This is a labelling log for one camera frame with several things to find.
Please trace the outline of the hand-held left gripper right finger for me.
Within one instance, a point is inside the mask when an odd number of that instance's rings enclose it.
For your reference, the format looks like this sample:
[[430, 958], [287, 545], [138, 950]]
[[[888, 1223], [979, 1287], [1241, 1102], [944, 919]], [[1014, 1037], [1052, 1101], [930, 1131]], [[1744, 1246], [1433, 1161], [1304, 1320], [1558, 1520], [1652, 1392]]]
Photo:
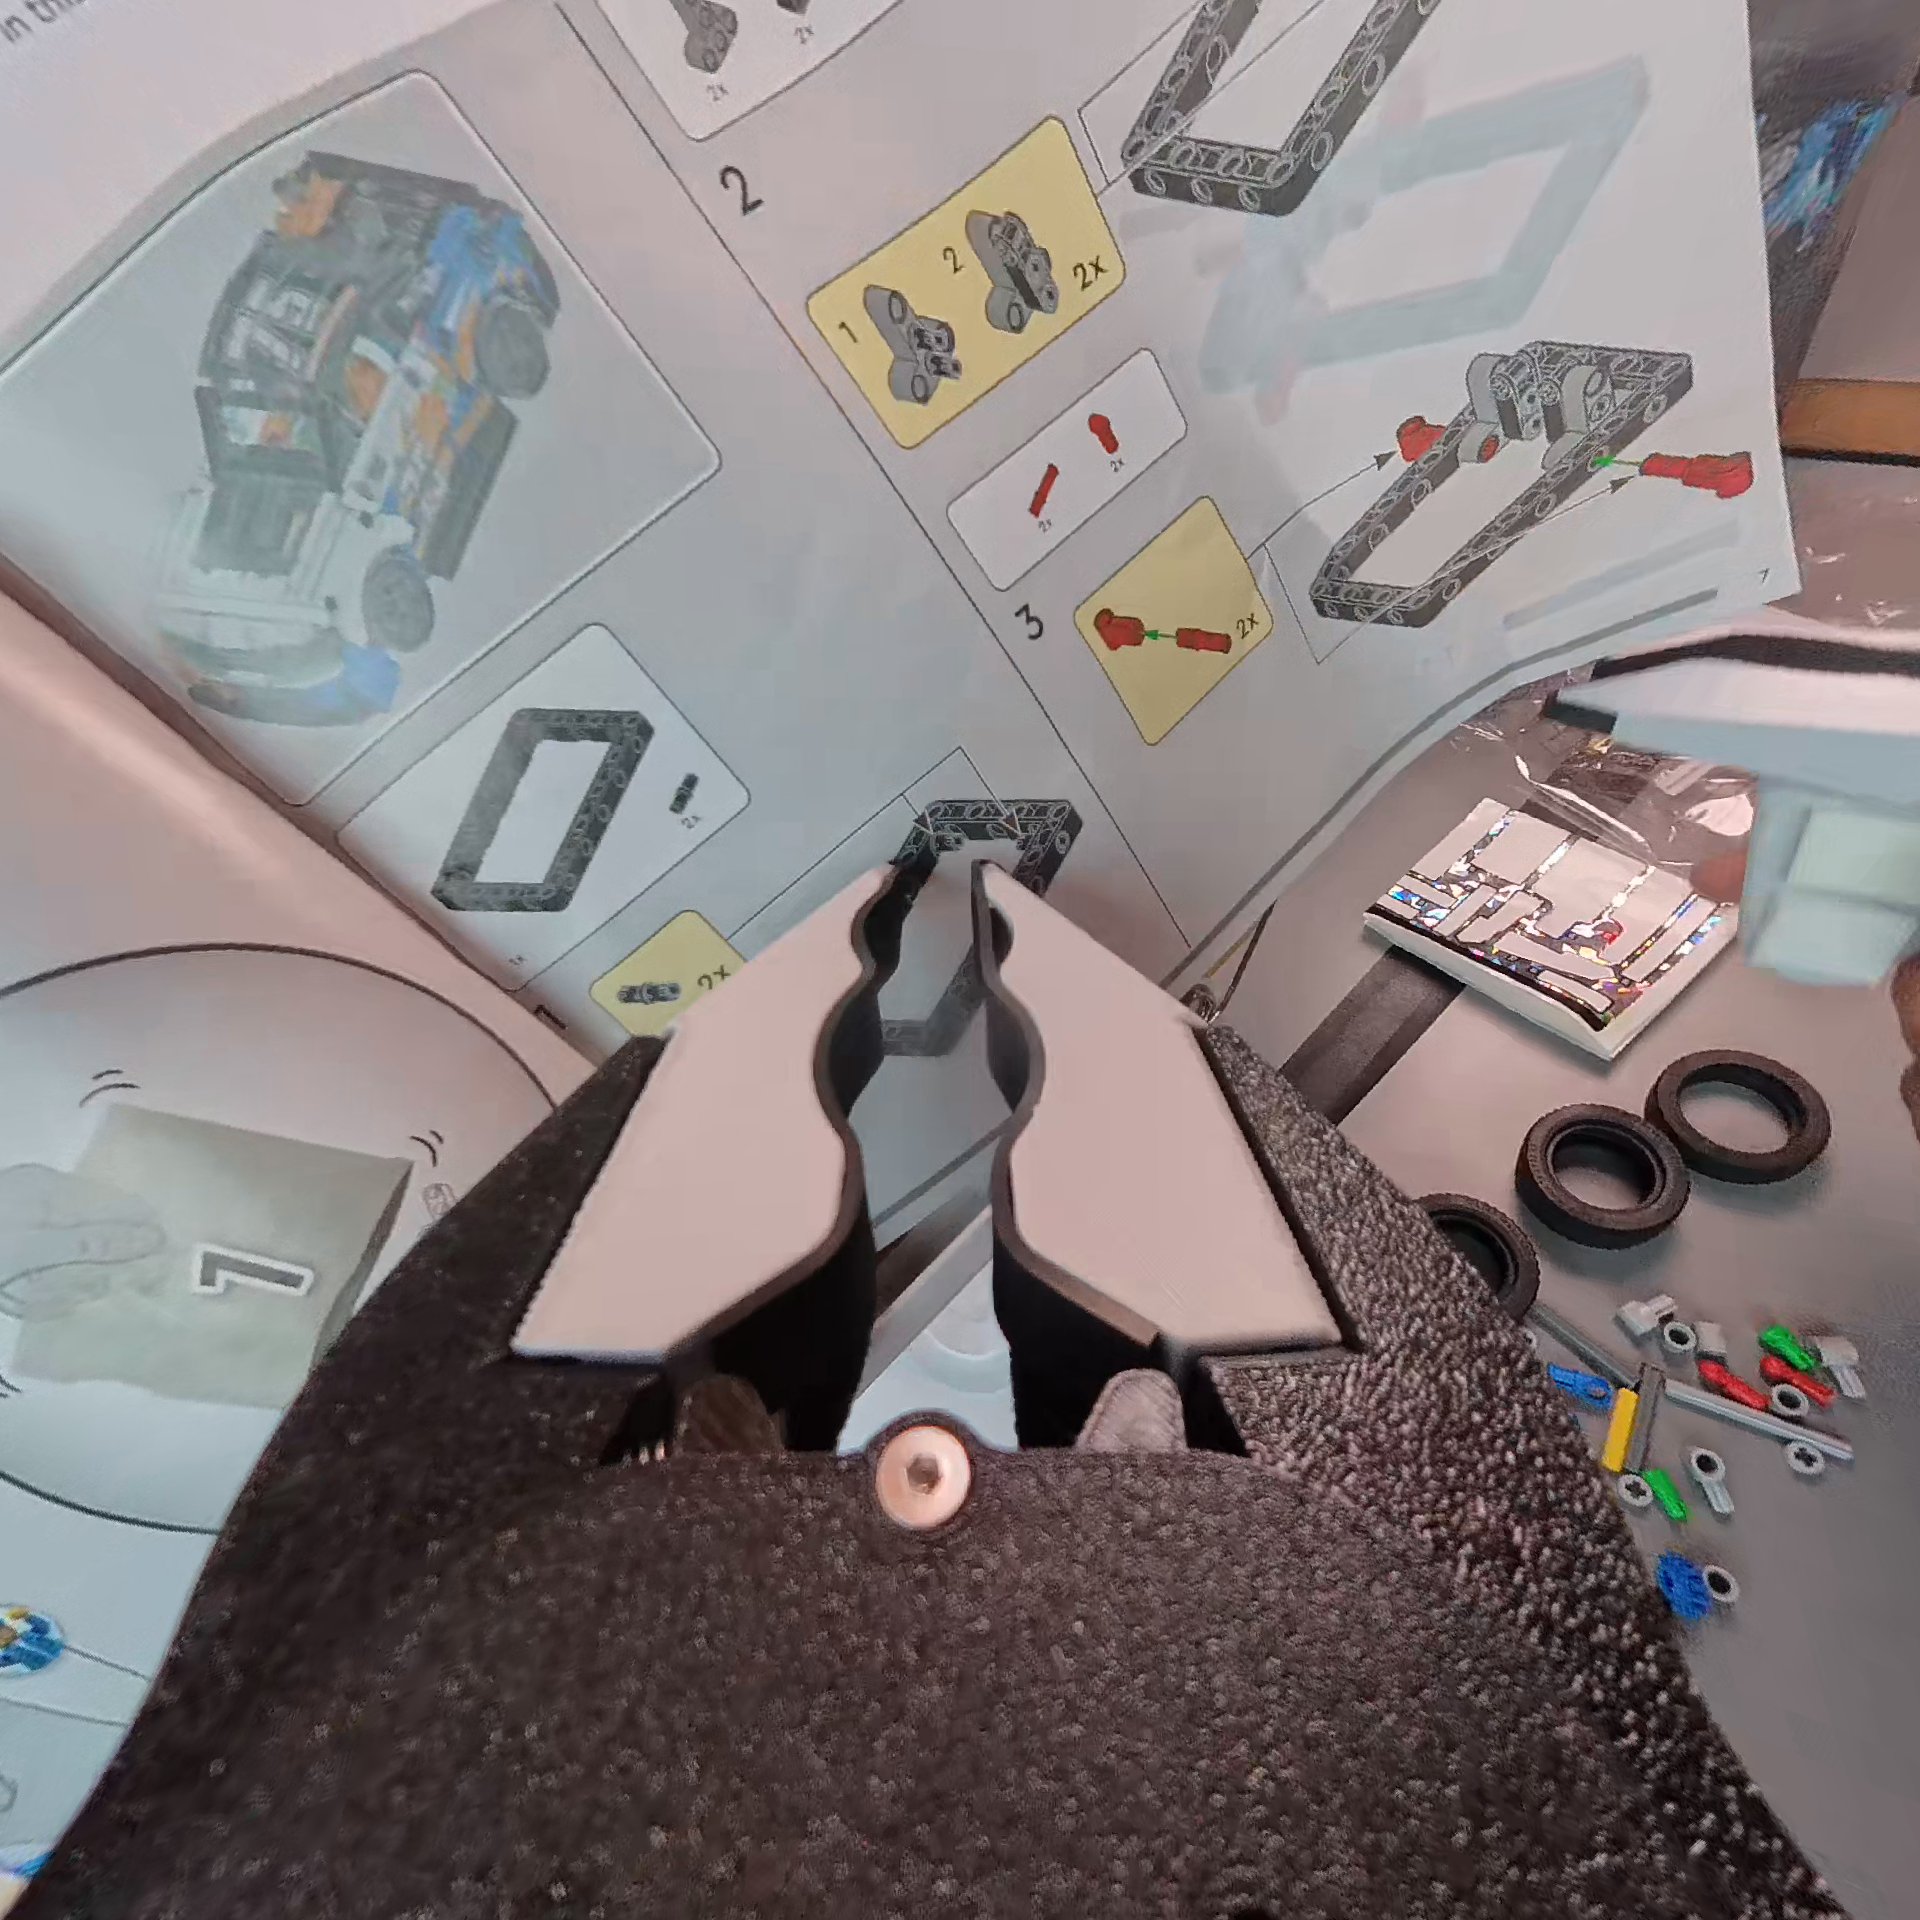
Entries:
[[1212, 1360], [1342, 1357], [1342, 1311], [1206, 1024], [1009, 872], [971, 878], [993, 1080], [993, 1304], [1025, 1450], [1147, 1373], [1178, 1440], [1240, 1453]]

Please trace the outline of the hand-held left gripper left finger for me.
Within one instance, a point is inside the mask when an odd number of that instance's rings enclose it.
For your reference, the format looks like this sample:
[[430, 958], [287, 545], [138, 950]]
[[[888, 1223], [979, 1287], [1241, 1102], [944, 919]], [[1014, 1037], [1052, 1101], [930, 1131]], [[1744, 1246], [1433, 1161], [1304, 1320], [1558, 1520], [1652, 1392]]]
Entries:
[[664, 1045], [512, 1337], [528, 1360], [745, 1378], [831, 1453], [876, 1318], [850, 1112], [882, 1059], [907, 869], [855, 878]]

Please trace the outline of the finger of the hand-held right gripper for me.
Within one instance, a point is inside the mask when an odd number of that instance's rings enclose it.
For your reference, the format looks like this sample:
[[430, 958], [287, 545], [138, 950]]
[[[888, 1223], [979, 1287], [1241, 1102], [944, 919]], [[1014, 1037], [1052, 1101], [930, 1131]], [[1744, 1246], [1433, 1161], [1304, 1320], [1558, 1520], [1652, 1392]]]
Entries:
[[1696, 631], [1599, 663], [1553, 710], [1627, 749], [1758, 779], [1750, 966], [1868, 987], [1916, 951], [1916, 631]]

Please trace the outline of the building instruction booklet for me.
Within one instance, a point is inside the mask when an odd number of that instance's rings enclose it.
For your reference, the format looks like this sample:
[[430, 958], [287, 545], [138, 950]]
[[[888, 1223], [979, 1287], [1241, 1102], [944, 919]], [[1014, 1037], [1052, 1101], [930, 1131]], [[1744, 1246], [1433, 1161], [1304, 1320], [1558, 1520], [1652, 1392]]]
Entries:
[[[1788, 567], [1744, 6], [4, 6], [16, 1917], [1842, 1917], [1545, 1358], [1174, 979]], [[1758, 498], [1620, 455], [1762, 443]], [[1018, 1443], [971, 878], [1342, 1311]], [[907, 869], [831, 1453], [512, 1337]]]

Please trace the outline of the cluster of mixed small parts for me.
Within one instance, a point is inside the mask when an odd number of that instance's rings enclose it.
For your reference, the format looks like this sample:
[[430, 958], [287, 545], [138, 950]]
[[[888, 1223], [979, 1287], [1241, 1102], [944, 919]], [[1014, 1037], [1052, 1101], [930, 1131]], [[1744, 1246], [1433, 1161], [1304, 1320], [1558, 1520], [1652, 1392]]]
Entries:
[[1814, 1378], [1785, 1329], [1762, 1334], [1760, 1381], [1750, 1381], [1731, 1368], [1723, 1331], [1675, 1318], [1668, 1298], [1627, 1304], [1619, 1321], [1647, 1342], [1640, 1362], [1615, 1357], [1544, 1304], [1528, 1313], [1524, 1334], [1544, 1354], [1553, 1385], [1606, 1421], [1599, 1465], [1612, 1497], [1627, 1519], [1668, 1528], [1671, 1543], [1652, 1559], [1656, 1592], [1668, 1615], [1688, 1626], [1729, 1616], [1743, 1598], [1740, 1576], [1688, 1543], [1696, 1519], [1729, 1528], [1738, 1515], [1729, 1454], [1692, 1431], [1668, 1447], [1659, 1421], [1680, 1413], [1747, 1434], [1800, 1481], [1854, 1465], [1856, 1447], [1817, 1427], [1817, 1413], [1835, 1395]]

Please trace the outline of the grey desk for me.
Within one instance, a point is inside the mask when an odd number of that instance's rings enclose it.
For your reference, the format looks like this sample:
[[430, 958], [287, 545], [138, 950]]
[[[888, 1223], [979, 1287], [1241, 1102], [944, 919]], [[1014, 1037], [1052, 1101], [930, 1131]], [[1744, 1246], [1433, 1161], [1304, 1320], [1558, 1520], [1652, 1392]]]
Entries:
[[[1360, 912], [1478, 801], [1511, 801], [1497, 752], [1452, 738], [1411, 763], [1280, 896], [1228, 1023], [1282, 1065], [1374, 966]], [[1579, 1249], [1516, 1205], [1513, 1161], [1551, 1110], [1642, 1112], [1694, 1049], [1753, 1049], [1828, 1102], [1826, 1157], [1790, 1185], [1702, 1182], [1667, 1237]], [[1740, 1576], [1732, 1615], [1688, 1633], [1696, 1680], [1768, 1800], [1854, 1917], [1916, 1917], [1916, 1136], [1889, 990], [1802, 987], [1723, 957], [1627, 1055], [1599, 1063], [1464, 992], [1345, 1120], [1409, 1193], [1459, 1191], [1521, 1219], [1544, 1298], [1616, 1354], [1616, 1304], [1671, 1294], [1718, 1318], [1735, 1358], [1784, 1321], [1851, 1337], [1866, 1399], [1835, 1408], [1856, 1463], [1792, 1478], [1760, 1440], [1667, 1413], [1668, 1447], [1723, 1434], [1738, 1515], [1688, 1533]]]

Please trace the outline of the clear plastic bags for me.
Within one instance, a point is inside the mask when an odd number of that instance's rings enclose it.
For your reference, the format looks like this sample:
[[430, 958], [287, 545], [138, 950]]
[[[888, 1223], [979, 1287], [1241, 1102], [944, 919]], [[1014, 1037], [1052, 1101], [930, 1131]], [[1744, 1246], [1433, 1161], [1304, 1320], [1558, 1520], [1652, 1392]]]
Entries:
[[[1710, 631], [1916, 631], [1919, 634], [1919, 523], [1916, 470], [1854, 465], [1792, 465], [1792, 513], [1804, 565], [1804, 589], [1778, 611], [1751, 616]], [[1616, 801], [1606, 785], [1587, 775], [1563, 774], [1562, 763], [1583, 749], [1602, 749], [1606, 731], [1571, 725], [1553, 703], [1563, 689], [1585, 685], [1593, 670], [1579, 670], [1563, 682], [1545, 682], [1505, 698], [1478, 714], [1455, 744], [1470, 752], [1497, 752], [1507, 779], [1538, 805], [1559, 813], [1574, 826], [1599, 833], [1616, 849], [1642, 850], [1668, 866], [1682, 866], [1721, 850], [1743, 849], [1753, 826], [1703, 823], [1682, 827], [1682, 801], [1706, 797], [1706, 775], [1671, 786], [1668, 803], [1656, 803], [1652, 774], [1624, 766], [1625, 798]], [[1656, 774], [1678, 777], [1680, 762], [1714, 759], [1674, 757], [1627, 749], [1652, 762]], [[1729, 766], [1732, 779], [1758, 813], [1758, 779]]]

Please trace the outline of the shiny sticker sheet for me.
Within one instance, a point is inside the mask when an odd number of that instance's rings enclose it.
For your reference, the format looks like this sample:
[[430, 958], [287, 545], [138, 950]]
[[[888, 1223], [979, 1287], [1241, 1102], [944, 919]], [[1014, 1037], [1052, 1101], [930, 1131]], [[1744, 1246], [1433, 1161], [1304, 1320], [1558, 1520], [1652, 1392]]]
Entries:
[[1481, 801], [1362, 921], [1602, 1061], [1738, 938], [1732, 904], [1499, 801]]

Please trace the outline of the black rubber toy tire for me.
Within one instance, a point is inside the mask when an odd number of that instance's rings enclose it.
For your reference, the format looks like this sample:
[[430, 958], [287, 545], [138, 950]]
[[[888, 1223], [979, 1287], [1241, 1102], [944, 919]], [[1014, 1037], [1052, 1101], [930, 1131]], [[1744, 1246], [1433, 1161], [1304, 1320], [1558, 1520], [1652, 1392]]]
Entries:
[[[1688, 1097], [1702, 1089], [1760, 1097], [1785, 1127], [1785, 1141], [1758, 1150], [1710, 1136], [1688, 1117]], [[1671, 1061], [1649, 1089], [1643, 1119], [1674, 1144], [1682, 1165], [1727, 1185], [1784, 1185], [1815, 1166], [1834, 1139], [1831, 1110], [1804, 1074], [1738, 1048], [1706, 1048]]]
[[1419, 1199], [1431, 1225], [1486, 1282], [1499, 1311], [1516, 1325], [1530, 1318], [1542, 1285], [1542, 1258], [1532, 1237], [1497, 1207], [1456, 1191]]
[[[1575, 1145], [1615, 1153], [1640, 1182], [1630, 1207], [1602, 1207], [1563, 1178], [1559, 1161]], [[1577, 1102], [1536, 1119], [1528, 1129], [1516, 1190], [1523, 1205], [1553, 1233], [1601, 1251], [1625, 1251], [1662, 1237], [1692, 1199], [1689, 1166], [1674, 1141], [1630, 1112]]]

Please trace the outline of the black toy car set box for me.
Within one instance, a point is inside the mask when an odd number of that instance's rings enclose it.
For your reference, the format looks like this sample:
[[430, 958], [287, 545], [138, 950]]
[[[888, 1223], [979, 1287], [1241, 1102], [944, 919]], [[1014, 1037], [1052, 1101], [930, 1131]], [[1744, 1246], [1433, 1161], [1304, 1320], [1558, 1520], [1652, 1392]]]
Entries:
[[1784, 401], [1851, 246], [1856, 178], [1913, 93], [1916, 3], [1751, 3], [1775, 391]]

